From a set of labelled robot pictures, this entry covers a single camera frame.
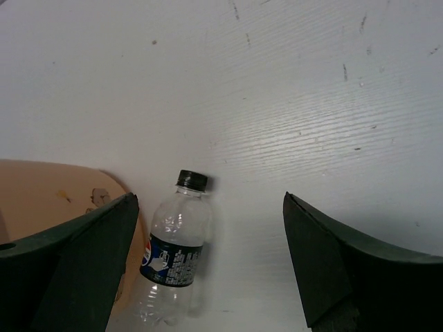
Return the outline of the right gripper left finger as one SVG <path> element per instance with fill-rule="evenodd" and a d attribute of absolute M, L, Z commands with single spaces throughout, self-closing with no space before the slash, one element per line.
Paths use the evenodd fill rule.
<path fill-rule="evenodd" d="M 1 245 L 2 331 L 104 331 L 138 219 L 132 193 Z"/>

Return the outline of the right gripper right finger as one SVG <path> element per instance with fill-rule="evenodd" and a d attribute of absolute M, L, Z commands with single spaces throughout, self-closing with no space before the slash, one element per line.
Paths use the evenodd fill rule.
<path fill-rule="evenodd" d="M 286 194 L 284 228 L 312 331 L 441 331 L 442 258 L 381 241 Z"/>

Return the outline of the clear bottle black cap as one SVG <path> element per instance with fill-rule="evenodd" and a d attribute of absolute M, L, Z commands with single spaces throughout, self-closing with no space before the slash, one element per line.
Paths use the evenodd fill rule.
<path fill-rule="evenodd" d="M 206 175 L 182 169 L 176 192 L 156 209 L 136 278 L 134 315 L 150 329 L 186 316 L 210 221 Z"/>

